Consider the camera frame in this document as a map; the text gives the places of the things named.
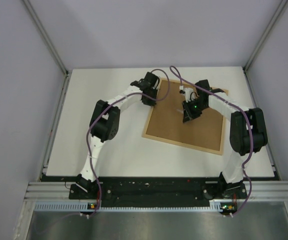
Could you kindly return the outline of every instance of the cork board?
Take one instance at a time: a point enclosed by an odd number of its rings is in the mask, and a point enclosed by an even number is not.
[[[144,138],[178,145],[212,154],[223,154],[225,118],[214,109],[207,108],[194,120],[183,123],[179,81],[170,81],[167,98],[151,108],[142,136]],[[162,98],[168,89],[168,81],[161,78],[157,98]]]

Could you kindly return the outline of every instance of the cable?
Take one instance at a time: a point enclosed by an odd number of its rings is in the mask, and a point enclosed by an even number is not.
[[[100,180],[99,180],[98,176],[96,175],[96,172],[95,172],[95,170],[94,170],[93,163],[92,163],[92,150],[91,150],[91,145],[90,145],[90,141],[89,141],[89,135],[90,135],[90,133],[91,133],[91,130],[92,130],[92,128],[95,126],[95,124],[102,118],[102,116],[103,116],[104,114],[106,114],[106,112],[107,112],[112,106],[114,106],[115,104],[123,101],[124,99],[126,99],[126,98],[128,98],[128,97],[130,97],[130,96],[133,96],[133,95],[142,95],[142,96],[145,96],[145,97],[147,97],[147,98],[149,98],[149,99],[151,99],[151,100],[154,100],[154,101],[156,101],[156,102],[158,102],[158,101],[163,101],[163,100],[169,95],[169,92],[170,92],[170,88],[171,88],[170,79],[169,79],[169,76],[167,75],[167,73],[166,73],[164,70],[159,69],[159,68],[156,68],[156,69],[152,70],[151,73],[153,73],[153,72],[155,72],[155,71],[161,71],[162,73],[165,74],[165,76],[166,76],[166,78],[167,78],[168,86],[167,86],[167,92],[166,92],[166,94],[165,94],[164,97],[162,97],[162,98],[160,98],[160,99],[155,99],[155,98],[150,97],[149,95],[146,95],[146,94],[144,94],[144,93],[142,93],[142,92],[132,92],[132,93],[130,93],[130,94],[127,94],[126,96],[124,96],[124,97],[120,98],[119,100],[111,103],[107,108],[105,108],[105,110],[95,119],[95,121],[90,125],[89,129],[87,130],[87,133],[86,133],[86,144],[87,144],[87,148],[88,148],[88,152],[89,152],[89,164],[90,164],[90,169],[92,170],[92,173],[93,173],[93,175],[94,175],[94,177],[95,177],[95,180],[96,180],[96,182],[97,182],[97,185],[98,185],[98,189],[99,189],[99,198],[98,198],[98,201],[99,201],[99,202],[100,202],[101,199],[102,199],[102,189],[101,189]],[[92,212],[92,214],[90,215],[90,217],[93,216],[93,215],[99,210],[99,208],[100,208],[100,205],[97,204],[97,205],[96,205],[96,208],[94,209],[94,211]]]
[[[67,186],[66,186],[66,182],[64,183],[65,188],[67,188],[68,190],[70,190]]]
[[[195,94],[195,97],[198,98],[198,94],[197,94],[195,91],[193,91],[193,92],[191,92],[190,95],[189,95],[189,99],[190,99],[191,101],[192,101],[192,94]]]
[[[237,105],[233,104],[233,103],[230,103],[230,102],[227,102],[224,98],[214,94],[213,92],[211,91],[208,91],[200,86],[197,86],[187,80],[185,80],[184,78],[182,78],[179,70],[175,67],[175,66],[170,66],[169,67],[169,70],[177,77],[179,78],[179,80],[182,82],[185,82],[191,86],[194,86],[195,88],[209,94],[209,95],[212,95],[212,96],[215,96],[216,98],[222,100],[223,102],[227,103],[228,105],[230,105],[231,107],[239,110],[243,117],[245,118],[245,121],[246,121],[246,125],[247,125],[247,128],[248,128],[248,133],[249,133],[249,140],[250,140],[250,148],[249,148],[249,155],[247,157],[247,159],[242,163],[242,170],[243,170],[243,173],[245,175],[245,177],[247,178],[247,180],[249,181],[249,191],[248,191],[248,194],[247,194],[247,197],[245,198],[245,201],[242,203],[242,205],[239,207],[239,209],[234,213],[232,214],[231,216],[235,216],[236,214],[238,214],[246,205],[247,201],[249,200],[250,196],[251,196],[251,193],[252,193],[252,181],[250,179],[250,177],[246,174],[245,172],[245,165],[251,160],[251,157],[252,157],[252,154],[253,154],[253,150],[254,150],[254,142],[253,142],[253,134],[252,134],[252,128],[251,128],[251,124],[250,124],[250,121],[248,119],[248,116],[246,115],[246,113]]]

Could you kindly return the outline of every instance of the white wall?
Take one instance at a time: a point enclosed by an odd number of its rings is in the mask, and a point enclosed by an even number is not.
[[[19,0],[0,0],[0,240],[36,180],[63,75]]]
[[[31,0],[68,69],[242,66],[281,0]]]
[[[282,177],[288,179],[288,8],[249,71],[265,114],[269,142]]]

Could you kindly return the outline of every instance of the wooden frame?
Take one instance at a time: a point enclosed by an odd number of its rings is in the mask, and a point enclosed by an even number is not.
[[[162,84],[162,81],[167,81],[167,79],[161,78],[159,85]],[[170,82],[178,83],[179,81],[170,80]],[[154,110],[154,107],[151,107],[151,109],[150,109],[150,111],[148,113],[148,117],[147,117],[144,129],[143,129],[143,133],[142,133],[142,137],[143,138],[160,141],[160,142],[167,143],[167,144],[177,145],[177,146],[184,147],[184,148],[195,149],[195,150],[198,150],[198,151],[203,151],[203,152],[207,152],[207,153],[211,153],[211,154],[223,155],[225,123],[226,123],[226,118],[224,116],[223,116],[223,121],[222,121],[222,129],[221,129],[221,138],[220,138],[219,150],[214,150],[214,149],[210,149],[210,148],[206,148],[206,147],[195,146],[195,145],[191,145],[191,144],[187,144],[187,143],[174,141],[174,140],[170,140],[170,139],[157,137],[157,136],[152,136],[152,135],[147,134],[147,130],[148,130],[148,127],[149,127],[149,123],[150,123],[150,120],[151,120],[151,116],[152,116],[153,110]]]

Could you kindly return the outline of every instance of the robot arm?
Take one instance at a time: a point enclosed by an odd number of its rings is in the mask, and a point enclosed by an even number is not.
[[[225,191],[231,186],[242,183],[244,178],[242,170],[244,160],[242,159],[242,156],[250,152],[250,136],[246,120],[240,111],[230,106],[228,103],[240,107],[246,113],[252,127],[253,151],[255,153],[260,151],[261,148],[268,143],[263,111],[260,108],[250,109],[237,103],[221,89],[212,89],[208,80],[201,80],[195,85],[226,100],[222,101],[215,95],[208,95],[198,88],[196,89],[198,97],[188,99],[187,92],[191,95],[193,89],[184,88],[184,91],[180,89],[180,93],[185,95],[185,101],[182,102],[184,112],[183,123],[198,118],[201,116],[203,110],[208,107],[216,110],[230,121],[229,142],[233,151],[226,167],[219,176],[219,180],[222,181],[222,185],[225,186],[225,189],[223,189],[223,191]]]
[[[81,189],[87,192],[89,181],[93,182],[95,180],[95,176],[92,172],[90,165],[90,158],[92,158],[93,168],[96,171],[96,165],[102,147],[104,146],[107,140],[113,139],[119,130],[120,114],[124,112],[132,104],[137,103],[139,101],[142,101],[144,105],[154,106],[156,104],[156,101],[152,100],[151,98],[156,99],[158,93],[157,86],[159,84],[159,81],[160,80],[156,75],[154,75],[151,72],[148,72],[145,75],[145,77],[140,81],[132,82],[130,86],[122,94],[119,94],[118,96],[108,101],[99,100],[96,103],[89,126],[93,124],[95,119],[97,119],[109,105],[124,98],[122,101],[112,106],[91,129],[90,132],[91,156],[90,153],[87,154],[84,167],[81,170],[80,174],[77,176],[76,181],[76,184]]]

